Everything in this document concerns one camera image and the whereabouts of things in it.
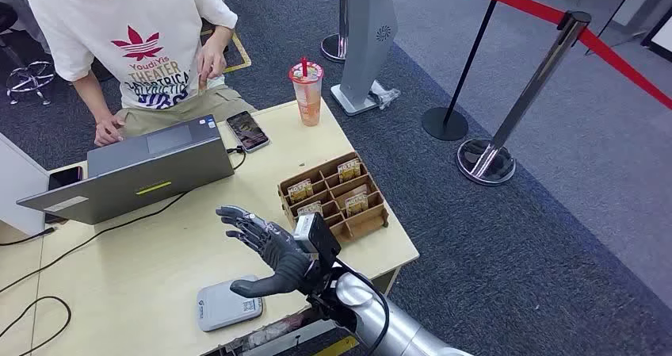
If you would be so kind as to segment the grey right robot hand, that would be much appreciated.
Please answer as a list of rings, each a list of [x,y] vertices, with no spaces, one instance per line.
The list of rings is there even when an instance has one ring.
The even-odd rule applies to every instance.
[[[234,227],[226,236],[235,238],[257,253],[273,274],[257,281],[233,281],[230,290],[246,298],[267,297],[298,291],[313,294],[313,283],[319,280],[311,274],[313,261],[293,237],[278,224],[266,221],[254,213],[234,205],[216,209],[224,224]]]

